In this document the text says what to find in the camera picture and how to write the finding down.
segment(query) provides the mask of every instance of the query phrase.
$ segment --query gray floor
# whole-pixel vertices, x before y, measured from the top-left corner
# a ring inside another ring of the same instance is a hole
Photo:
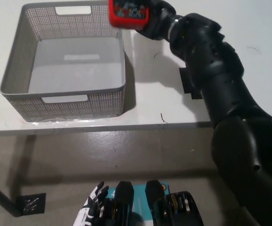
[[[0,189],[47,193],[45,214],[13,218],[0,207],[0,226],[71,226],[95,185],[104,180],[169,182],[192,193],[206,226],[254,224],[219,178],[210,157],[211,129],[179,129],[0,137]]]

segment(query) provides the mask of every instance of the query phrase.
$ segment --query black robotic arm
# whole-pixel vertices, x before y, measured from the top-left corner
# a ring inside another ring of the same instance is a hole
[[[238,55],[210,19],[179,16],[162,0],[152,0],[150,12],[148,26],[138,32],[167,40],[185,61],[215,129],[211,153],[221,177],[240,205],[262,226],[272,226],[272,117],[248,91]]]

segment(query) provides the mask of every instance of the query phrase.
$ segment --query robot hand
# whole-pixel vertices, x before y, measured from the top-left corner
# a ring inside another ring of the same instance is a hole
[[[108,194],[109,187],[103,188],[103,186],[104,182],[101,182],[94,188],[80,209],[73,226],[92,226],[94,220],[99,216],[102,203]]]

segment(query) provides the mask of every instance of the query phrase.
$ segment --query gray basket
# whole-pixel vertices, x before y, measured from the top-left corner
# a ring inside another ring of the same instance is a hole
[[[91,13],[57,14],[80,6]],[[26,121],[121,115],[124,88],[122,33],[106,1],[23,6],[0,91]]]

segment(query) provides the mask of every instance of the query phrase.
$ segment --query red object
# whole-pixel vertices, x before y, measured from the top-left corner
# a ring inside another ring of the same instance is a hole
[[[149,8],[141,9],[142,13],[145,10],[145,13],[146,13],[145,19],[119,17],[115,13],[115,10],[118,10],[118,6],[114,5],[114,0],[108,0],[108,1],[109,1],[109,21],[113,27],[141,31],[149,23],[149,17],[150,17]],[[128,15],[129,10],[124,10],[123,13],[124,15]]]

